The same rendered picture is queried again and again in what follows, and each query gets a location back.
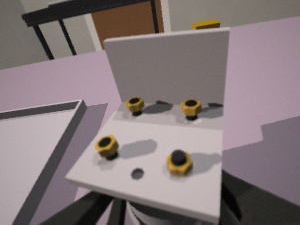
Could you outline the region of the shallow light grey rectangular tray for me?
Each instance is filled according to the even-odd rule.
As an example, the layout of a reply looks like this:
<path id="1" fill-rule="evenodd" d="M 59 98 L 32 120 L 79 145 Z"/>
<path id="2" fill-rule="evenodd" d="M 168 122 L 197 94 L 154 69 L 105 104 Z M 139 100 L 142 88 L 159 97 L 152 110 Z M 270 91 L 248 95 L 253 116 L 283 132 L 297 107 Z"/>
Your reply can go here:
<path id="1" fill-rule="evenodd" d="M 0 225 L 30 224 L 86 109 L 80 99 L 0 112 Z"/>

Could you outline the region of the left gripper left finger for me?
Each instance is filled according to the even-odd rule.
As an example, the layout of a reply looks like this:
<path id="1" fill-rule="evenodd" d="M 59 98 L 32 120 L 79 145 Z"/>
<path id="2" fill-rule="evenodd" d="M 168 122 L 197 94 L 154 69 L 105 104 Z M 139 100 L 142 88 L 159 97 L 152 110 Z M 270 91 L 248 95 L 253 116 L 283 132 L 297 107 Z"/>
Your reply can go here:
<path id="1" fill-rule="evenodd" d="M 124 225 L 127 201 L 91 191 L 39 225 L 96 225 L 112 202 L 106 225 Z"/>

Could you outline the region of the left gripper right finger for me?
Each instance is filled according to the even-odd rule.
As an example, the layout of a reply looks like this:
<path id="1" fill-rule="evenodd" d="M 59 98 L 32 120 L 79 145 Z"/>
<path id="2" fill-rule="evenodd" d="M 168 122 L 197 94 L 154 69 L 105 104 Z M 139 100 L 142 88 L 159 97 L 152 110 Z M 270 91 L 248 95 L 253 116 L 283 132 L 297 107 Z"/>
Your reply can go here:
<path id="1" fill-rule="evenodd" d="M 300 206 L 221 169 L 220 217 L 217 225 L 239 225 L 239 223 L 300 225 Z"/>

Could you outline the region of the yellow hex nut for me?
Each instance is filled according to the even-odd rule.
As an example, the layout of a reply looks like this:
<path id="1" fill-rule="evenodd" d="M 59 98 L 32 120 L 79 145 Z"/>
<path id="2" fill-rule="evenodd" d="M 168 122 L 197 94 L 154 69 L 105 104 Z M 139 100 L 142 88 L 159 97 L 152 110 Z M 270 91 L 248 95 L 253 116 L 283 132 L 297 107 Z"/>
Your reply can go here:
<path id="1" fill-rule="evenodd" d="M 202 104 L 199 100 L 189 99 L 181 103 L 181 108 L 184 115 L 195 116 L 202 111 Z"/>
<path id="2" fill-rule="evenodd" d="M 130 112 L 138 112 L 144 108 L 144 101 L 140 97 L 134 97 L 126 102 L 127 108 Z"/>
<path id="3" fill-rule="evenodd" d="M 98 140 L 95 147 L 100 156 L 108 157 L 112 156 L 119 148 L 119 144 L 113 135 L 107 135 Z"/>
<path id="4" fill-rule="evenodd" d="M 188 152 L 185 152 L 186 162 L 182 165 L 175 165 L 172 162 L 171 154 L 166 158 L 170 174 L 173 176 L 185 177 L 193 169 L 193 162 Z"/>

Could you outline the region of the white l-shaped bracket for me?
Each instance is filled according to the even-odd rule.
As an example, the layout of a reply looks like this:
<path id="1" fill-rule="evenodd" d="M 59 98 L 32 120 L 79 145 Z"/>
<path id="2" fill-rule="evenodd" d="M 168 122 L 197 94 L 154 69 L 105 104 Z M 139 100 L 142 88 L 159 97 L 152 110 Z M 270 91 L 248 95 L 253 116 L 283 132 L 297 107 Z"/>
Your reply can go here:
<path id="1" fill-rule="evenodd" d="M 65 179 L 74 186 L 219 223 L 223 107 L 230 27 L 168 32 L 103 41 L 121 98 Z M 140 116 L 126 102 L 144 101 Z M 202 104 L 188 121 L 181 103 Z M 101 157 L 98 140 L 113 135 L 116 159 Z M 166 158 L 188 152 L 193 169 L 170 174 Z M 133 179 L 136 172 L 143 178 Z"/>

